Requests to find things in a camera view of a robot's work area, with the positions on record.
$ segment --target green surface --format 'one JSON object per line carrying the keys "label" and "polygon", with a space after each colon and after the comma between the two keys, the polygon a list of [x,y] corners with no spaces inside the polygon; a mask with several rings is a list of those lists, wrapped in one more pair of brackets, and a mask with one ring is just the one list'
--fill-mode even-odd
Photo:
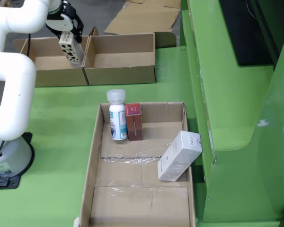
{"label": "green surface", "polygon": [[[275,73],[271,66],[239,67],[219,1],[188,3],[191,14],[183,11],[182,18],[197,122],[202,137],[202,99],[214,145],[212,159],[206,159],[207,149],[202,154],[205,201],[204,184],[199,176],[194,181],[198,226],[278,226],[284,208],[284,50]],[[265,119],[269,127],[258,127]],[[194,170],[200,172],[198,165]]]}
{"label": "green surface", "polygon": [[19,188],[0,191],[0,226],[71,227],[79,216],[93,127],[106,92],[127,102],[185,101],[190,130],[195,105],[185,47],[156,51],[156,84],[36,88],[27,131],[35,161]]}
{"label": "green surface", "polygon": [[218,0],[189,0],[214,150],[245,147],[272,66],[239,67]]}

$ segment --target green table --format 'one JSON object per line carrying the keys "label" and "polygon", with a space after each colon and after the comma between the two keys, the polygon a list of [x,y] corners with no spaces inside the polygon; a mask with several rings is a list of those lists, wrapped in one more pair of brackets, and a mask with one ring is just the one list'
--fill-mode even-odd
{"label": "green table", "polygon": [[127,102],[184,101],[190,130],[197,131],[186,48],[158,49],[156,72],[156,84],[36,88],[27,129],[35,161],[17,189],[0,191],[0,226],[72,227],[98,104],[110,89],[124,89]]}

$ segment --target red box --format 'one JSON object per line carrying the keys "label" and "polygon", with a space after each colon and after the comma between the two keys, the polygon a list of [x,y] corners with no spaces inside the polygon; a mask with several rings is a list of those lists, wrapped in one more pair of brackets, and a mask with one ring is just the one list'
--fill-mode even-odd
{"label": "red box", "polygon": [[143,140],[142,111],[140,103],[125,104],[128,140]]}

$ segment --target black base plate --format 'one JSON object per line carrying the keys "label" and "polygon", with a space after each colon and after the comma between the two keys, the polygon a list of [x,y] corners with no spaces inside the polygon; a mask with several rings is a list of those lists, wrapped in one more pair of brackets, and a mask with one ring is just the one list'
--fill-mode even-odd
{"label": "black base plate", "polygon": [[30,133],[30,132],[25,132],[25,133],[23,133],[22,137],[26,141],[26,143],[28,143],[28,145],[30,146],[30,148],[32,150],[32,158],[30,159],[27,167],[18,175],[9,178],[9,184],[6,187],[0,186],[0,190],[18,188],[18,186],[20,184],[21,176],[31,167],[31,165],[32,165],[32,163],[35,159],[35,150],[34,150],[33,146],[30,144],[30,142],[32,141],[33,134]]}

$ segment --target white medicine bottle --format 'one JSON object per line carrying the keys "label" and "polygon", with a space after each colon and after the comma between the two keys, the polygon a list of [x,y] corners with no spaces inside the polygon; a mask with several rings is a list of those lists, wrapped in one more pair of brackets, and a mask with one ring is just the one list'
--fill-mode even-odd
{"label": "white medicine bottle", "polygon": [[125,91],[122,89],[109,90],[107,100],[110,102],[109,118],[113,140],[124,140],[127,138],[127,126],[125,116]]}

